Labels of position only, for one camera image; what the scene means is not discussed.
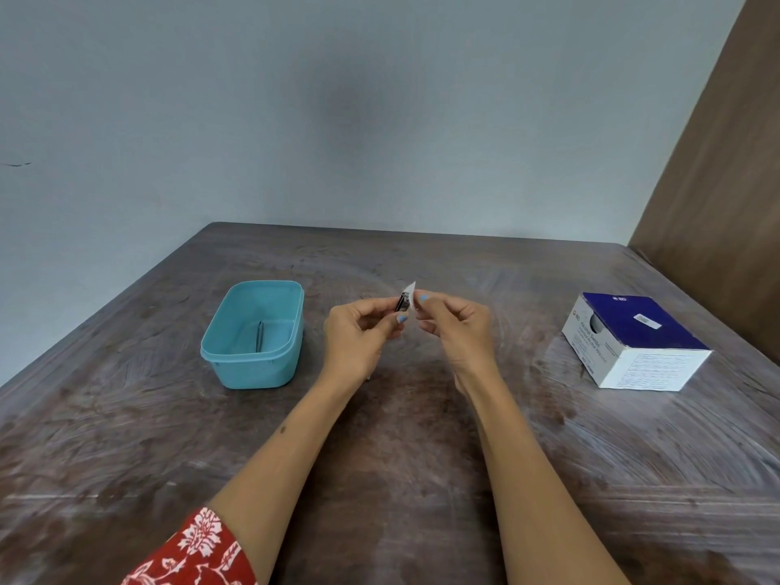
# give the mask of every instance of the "forearm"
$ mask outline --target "forearm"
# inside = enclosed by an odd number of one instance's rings
[[[510,585],[628,583],[537,443],[498,370],[462,378],[477,418]]]
[[[311,466],[353,389],[321,377],[210,507],[267,583]]]

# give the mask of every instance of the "person's left hand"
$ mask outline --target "person's left hand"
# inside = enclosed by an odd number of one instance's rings
[[[359,299],[337,305],[325,321],[322,375],[356,390],[379,362],[382,346],[401,336],[405,312],[394,312],[398,297]]]

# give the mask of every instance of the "red floral fabric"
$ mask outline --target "red floral fabric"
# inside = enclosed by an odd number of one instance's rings
[[[122,585],[257,585],[239,543],[207,507],[125,577]]]

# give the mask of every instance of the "person's right hand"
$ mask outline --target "person's right hand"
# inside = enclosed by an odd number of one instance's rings
[[[424,289],[414,292],[414,300],[420,328],[442,340],[456,381],[462,384],[468,377],[496,369],[491,313],[486,305]]]

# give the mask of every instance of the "table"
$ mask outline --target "table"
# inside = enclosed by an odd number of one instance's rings
[[[306,291],[298,371],[225,390],[199,344],[227,290]],[[212,224],[0,391],[0,580],[117,583],[315,379],[338,303],[416,280],[489,304],[499,364],[634,583],[780,579],[780,370],[616,244]],[[560,329],[582,291],[655,298],[715,350],[680,393],[599,390]],[[277,583],[501,583],[473,418],[436,340],[388,344],[333,428]]]

